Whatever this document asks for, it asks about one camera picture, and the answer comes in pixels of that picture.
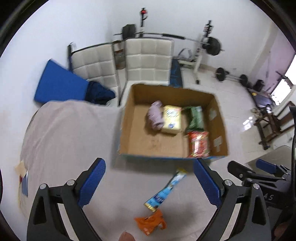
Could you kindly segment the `long blue white snack packet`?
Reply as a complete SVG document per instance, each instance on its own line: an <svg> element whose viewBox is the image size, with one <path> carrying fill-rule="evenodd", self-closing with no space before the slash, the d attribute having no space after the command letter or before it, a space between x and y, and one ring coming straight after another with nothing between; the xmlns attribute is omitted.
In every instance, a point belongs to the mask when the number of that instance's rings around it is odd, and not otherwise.
<svg viewBox="0 0 296 241"><path fill-rule="evenodd" d="M186 177L187 171L185 169L177 169L174 176L166 184L166 186L151 197L148 201L144 203L144 206L147 207L150 211L155 212L160 205L167 199L168 195L171 193L172 189Z"/></svg>

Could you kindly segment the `orange snack packet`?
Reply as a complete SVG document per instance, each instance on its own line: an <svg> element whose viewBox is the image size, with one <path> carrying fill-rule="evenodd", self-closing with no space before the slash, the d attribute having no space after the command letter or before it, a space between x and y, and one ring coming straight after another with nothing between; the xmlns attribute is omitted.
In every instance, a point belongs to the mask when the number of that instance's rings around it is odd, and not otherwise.
<svg viewBox="0 0 296 241"><path fill-rule="evenodd" d="M148 217L135 217L134 220L138 228L147 236L151 235L156 228L161 230L167 228L163 213L159 209Z"/></svg>

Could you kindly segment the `dark wooden chair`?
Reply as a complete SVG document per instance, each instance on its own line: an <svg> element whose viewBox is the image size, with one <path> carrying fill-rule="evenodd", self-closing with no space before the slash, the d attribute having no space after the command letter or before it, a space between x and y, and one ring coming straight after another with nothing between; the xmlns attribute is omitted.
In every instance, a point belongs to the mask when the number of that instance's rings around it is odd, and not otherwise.
<svg viewBox="0 0 296 241"><path fill-rule="evenodd" d="M293 120L290 107L295 107L295 104L292 101L289 101L278 114L273 113L270 104L267 104L262 108L253 109L255 110L254 113L257 114L257 119L254 122L254 126L256 126L258 129L261 139L259 144L262 145L264 150L270 148L270 143L275 138L281 136L293 128L293 125L282 128Z"/></svg>

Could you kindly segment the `red snack bag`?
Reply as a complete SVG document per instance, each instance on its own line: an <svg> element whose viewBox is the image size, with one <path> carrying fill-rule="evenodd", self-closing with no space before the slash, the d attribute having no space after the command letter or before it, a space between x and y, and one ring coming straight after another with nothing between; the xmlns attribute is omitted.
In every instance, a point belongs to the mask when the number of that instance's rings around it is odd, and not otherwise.
<svg viewBox="0 0 296 241"><path fill-rule="evenodd" d="M209 156L210 147L208 137L209 133L207 131L188 132L190 158L204 158Z"/></svg>

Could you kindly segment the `grey table cloth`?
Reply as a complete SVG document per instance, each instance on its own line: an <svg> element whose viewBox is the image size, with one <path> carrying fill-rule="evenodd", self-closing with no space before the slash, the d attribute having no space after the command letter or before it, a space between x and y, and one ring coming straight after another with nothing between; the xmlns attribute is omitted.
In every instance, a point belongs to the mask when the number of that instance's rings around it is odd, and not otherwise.
<svg viewBox="0 0 296 241"><path fill-rule="evenodd" d="M121 108L83 101L42 106L23 140L20 159L28 171L28 194L19 196L22 213L29 216L41 184L64 185L102 158L106 172L83 210L103 240L118 240L124 231L136 240L196 240L216 208L193 174L192 162L120 156L121 114ZM161 205L167 227L147 236L135 218L151 214L144 203L168 183L177 168L188 173Z"/></svg>

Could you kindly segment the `green snack bag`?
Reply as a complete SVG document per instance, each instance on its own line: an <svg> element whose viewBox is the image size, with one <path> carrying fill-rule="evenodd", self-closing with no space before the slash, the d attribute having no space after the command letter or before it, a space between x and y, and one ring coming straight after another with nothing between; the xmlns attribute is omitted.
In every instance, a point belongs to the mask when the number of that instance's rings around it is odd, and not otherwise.
<svg viewBox="0 0 296 241"><path fill-rule="evenodd" d="M189 125L186 128L186 132L204 131L204 115L201 106L188 106L184 108L187 117L189 118Z"/></svg>

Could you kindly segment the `yellow tissue pack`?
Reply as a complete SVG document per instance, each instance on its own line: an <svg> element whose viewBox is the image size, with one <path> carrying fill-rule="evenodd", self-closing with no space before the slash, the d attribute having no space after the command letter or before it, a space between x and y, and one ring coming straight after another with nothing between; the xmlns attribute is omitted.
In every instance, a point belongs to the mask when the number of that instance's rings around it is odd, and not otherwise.
<svg viewBox="0 0 296 241"><path fill-rule="evenodd" d="M181 111L178 106L166 105L163 107L164 126L161 129L164 133L173 135L181 131Z"/></svg>

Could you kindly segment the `brown cardboard box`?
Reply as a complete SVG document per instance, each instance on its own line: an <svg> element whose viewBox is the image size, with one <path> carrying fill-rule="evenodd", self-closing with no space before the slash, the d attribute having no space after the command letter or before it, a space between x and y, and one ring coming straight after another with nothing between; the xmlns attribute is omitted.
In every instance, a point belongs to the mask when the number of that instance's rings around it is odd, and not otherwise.
<svg viewBox="0 0 296 241"><path fill-rule="evenodd" d="M132 85L124 108L119 153L176 160L228 156L215 95L163 85Z"/></svg>

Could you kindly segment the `dark blue cloth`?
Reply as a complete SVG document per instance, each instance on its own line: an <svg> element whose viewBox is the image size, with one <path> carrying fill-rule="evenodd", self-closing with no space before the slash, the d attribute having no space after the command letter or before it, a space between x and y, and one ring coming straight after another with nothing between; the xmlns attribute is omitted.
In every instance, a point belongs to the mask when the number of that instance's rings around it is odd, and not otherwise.
<svg viewBox="0 0 296 241"><path fill-rule="evenodd" d="M115 92L104 87L99 82L90 81L86 90L85 100L100 105L107 105L116 97Z"/></svg>

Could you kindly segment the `pink folded cloth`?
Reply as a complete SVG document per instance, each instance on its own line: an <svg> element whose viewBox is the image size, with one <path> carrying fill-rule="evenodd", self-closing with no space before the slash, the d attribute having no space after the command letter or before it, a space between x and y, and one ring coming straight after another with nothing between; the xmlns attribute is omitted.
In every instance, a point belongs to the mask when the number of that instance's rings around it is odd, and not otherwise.
<svg viewBox="0 0 296 241"><path fill-rule="evenodd" d="M164 126L161 101L155 101L147 111L147 122L152 130L160 131Z"/></svg>

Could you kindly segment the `short barbell on floor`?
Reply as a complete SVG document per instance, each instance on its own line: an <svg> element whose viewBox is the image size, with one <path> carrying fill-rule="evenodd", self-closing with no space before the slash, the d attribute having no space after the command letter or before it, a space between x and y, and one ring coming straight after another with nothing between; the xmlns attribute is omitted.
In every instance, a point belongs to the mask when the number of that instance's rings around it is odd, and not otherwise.
<svg viewBox="0 0 296 241"><path fill-rule="evenodd" d="M243 86L247 86L248 84L248 77L244 74L240 75L239 77L233 76L230 72L226 71L224 68L219 67L215 71L215 77L218 81L223 82L226 78L231 78L238 80L239 83Z"/></svg>

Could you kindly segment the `blue foam mat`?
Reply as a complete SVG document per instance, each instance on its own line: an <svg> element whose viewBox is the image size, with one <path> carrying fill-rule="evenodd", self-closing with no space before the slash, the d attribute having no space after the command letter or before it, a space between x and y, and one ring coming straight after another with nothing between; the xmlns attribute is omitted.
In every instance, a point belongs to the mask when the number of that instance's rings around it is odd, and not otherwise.
<svg viewBox="0 0 296 241"><path fill-rule="evenodd" d="M39 80L34 101L84 100L88 81L49 60Z"/></svg>

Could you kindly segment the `white weight bench rack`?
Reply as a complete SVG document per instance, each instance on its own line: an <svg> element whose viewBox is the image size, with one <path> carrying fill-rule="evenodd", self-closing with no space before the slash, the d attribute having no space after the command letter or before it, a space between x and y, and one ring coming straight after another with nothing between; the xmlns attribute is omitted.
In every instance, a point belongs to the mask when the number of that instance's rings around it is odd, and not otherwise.
<svg viewBox="0 0 296 241"><path fill-rule="evenodd" d="M180 65L183 67L191 68L193 70L193 75L195 77L195 83L200 84L198 77L198 69L201 65L203 54L209 49L210 46L210 34L212 32L212 21L208 20L208 23L204 26L203 35L201 40L193 40L186 38L186 40L193 41L197 44L195 52L192 52L189 48L182 49L178 56L177 60Z"/></svg>

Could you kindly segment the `left white quilted chair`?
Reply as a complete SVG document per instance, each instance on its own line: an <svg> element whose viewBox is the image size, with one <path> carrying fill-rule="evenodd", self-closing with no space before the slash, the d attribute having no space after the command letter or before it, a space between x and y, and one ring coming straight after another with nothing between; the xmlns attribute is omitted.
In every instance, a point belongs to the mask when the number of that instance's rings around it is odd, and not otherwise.
<svg viewBox="0 0 296 241"><path fill-rule="evenodd" d="M115 98L108 106L119 106L121 98L120 81L115 65L113 45L103 43L73 51L68 46L69 69L87 81L99 82L115 92Z"/></svg>

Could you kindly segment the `white quilted chair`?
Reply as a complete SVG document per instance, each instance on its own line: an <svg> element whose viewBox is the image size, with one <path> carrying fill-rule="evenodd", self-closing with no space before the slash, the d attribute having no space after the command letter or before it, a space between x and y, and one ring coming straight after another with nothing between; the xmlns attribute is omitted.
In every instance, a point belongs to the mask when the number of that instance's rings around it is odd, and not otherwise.
<svg viewBox="0 0 296 241"><path fill-rule="evenodd" d="M125 40L126 80L131 83L169 83L174 41L165 38Z"/></svg>
<svg viewBox="0 0 296 241"><path fill-rule="evenodd" d="M73 51L68 46L69 69L87 81L99 82L115 92L115 98L108 106L119 106L121 98L120 81L115 65L113 45L103 43Z"/></svg>

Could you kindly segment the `long barbell on rack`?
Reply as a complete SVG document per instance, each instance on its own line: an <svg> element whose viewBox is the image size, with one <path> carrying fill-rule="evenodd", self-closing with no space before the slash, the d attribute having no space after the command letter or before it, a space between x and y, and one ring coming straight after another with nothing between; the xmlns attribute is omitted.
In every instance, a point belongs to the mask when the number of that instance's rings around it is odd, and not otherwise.
<svg viewBox="0 0 296 241"><path fill-rule="evenodd" d="M194 40L190 39L184 36L179 36L179 35L172 35L172 34L167 34L167 33L147 33L147 32L137 32L136 31L136 25L131 24L131 25L125 25L121 29L121 33L114 34L114 36L121 36L123 40L126 40L128 38L136 38L136 37L143 37L145 35L155 35L155 36L161 36L165 38L173 38L173 39L179 39L179 40L187 40L191 42L195 42L201 46L202 49L206 51L207 54L211 56L217 56L220 54L220 52L224 51L222 49L221 43L218 39L214 37L209 37L209 30L205 32L205 36L202 37L202 39L199 40Z"/></svg>

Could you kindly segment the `right white quilted chair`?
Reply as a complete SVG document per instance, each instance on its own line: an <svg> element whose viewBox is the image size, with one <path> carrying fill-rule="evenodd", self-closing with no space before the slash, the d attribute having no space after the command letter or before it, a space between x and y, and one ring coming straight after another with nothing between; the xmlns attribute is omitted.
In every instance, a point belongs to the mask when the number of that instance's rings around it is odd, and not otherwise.
<svg viewBox="0 0 296 241"><path fill-rule="evenodd" d="M174 41L165 38L125 40L126 80L131 83L169 83Z"/></svg>

